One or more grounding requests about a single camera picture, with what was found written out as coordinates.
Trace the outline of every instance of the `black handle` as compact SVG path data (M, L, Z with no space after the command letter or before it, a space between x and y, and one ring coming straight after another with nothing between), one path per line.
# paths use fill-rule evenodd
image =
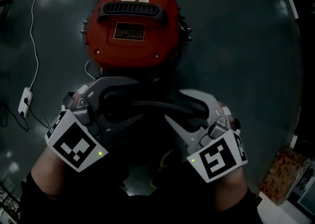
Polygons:
M163 25L168 23L167 13L161 5L128 1L114 1L104 4L99 9L98 21L117 15L150 17L158 19Z

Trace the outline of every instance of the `shoe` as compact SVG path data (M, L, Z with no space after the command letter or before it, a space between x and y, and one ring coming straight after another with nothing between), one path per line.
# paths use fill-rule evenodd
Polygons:
M182 155L180 150L172 149L166 152L159 163L159 168L155 174L150 177L150 185L153 188L158 188L167 183L169 178L168 175L170 174L171 170L180 165L181 162Z

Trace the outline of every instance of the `black label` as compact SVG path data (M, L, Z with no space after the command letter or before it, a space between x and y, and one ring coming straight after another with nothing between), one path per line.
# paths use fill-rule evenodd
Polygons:
M56 119L54 120L53 124L51 124L50 128L48 129L46 133L48 139L51 137L52 133L54 132L55 128L58 126L59 122L61 121L65 113L66 111L61 111L59 115L56 117Z
M96 144L77 123L73 123L53 146L71 164L79 168Z
M144 24L117 23L114 39L140 40L144 38Z
M236 165L236 161L224 138L200 152L200 157L209 179Z
M240 151L242 161L246 161L247 157L246 157L246 154L245 154L245 150L244 150L241 138L237 134L234 134L234 137L236 139L237 146L238 146L238 149Z

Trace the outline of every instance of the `red machine housing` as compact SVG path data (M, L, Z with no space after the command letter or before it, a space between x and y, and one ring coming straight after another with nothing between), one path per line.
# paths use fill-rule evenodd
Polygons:
M145 1L147 4L161 7L167 18L166 22L132 14L99 18L99 12L107 3ZM100 0L85 29L90 55L109 73L160 65L173 57L178 50L180 44L178 15L175 0ZM143 33L139 30L134 31L133 24L136 25L136 29L144 27Z

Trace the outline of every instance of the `white power strip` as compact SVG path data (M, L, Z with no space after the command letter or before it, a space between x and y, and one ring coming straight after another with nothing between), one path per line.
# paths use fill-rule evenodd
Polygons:
M26 117L28 110L29 110L29 106L27 106L24 102L24 99L27 98L28 99L28 105L30 106L32 98L33 98L33 93L31 92L30 88L24 88L21 100L20 100L20 105L19 105L19 114L21 114L21 112L23 112L23 116L24 118Z

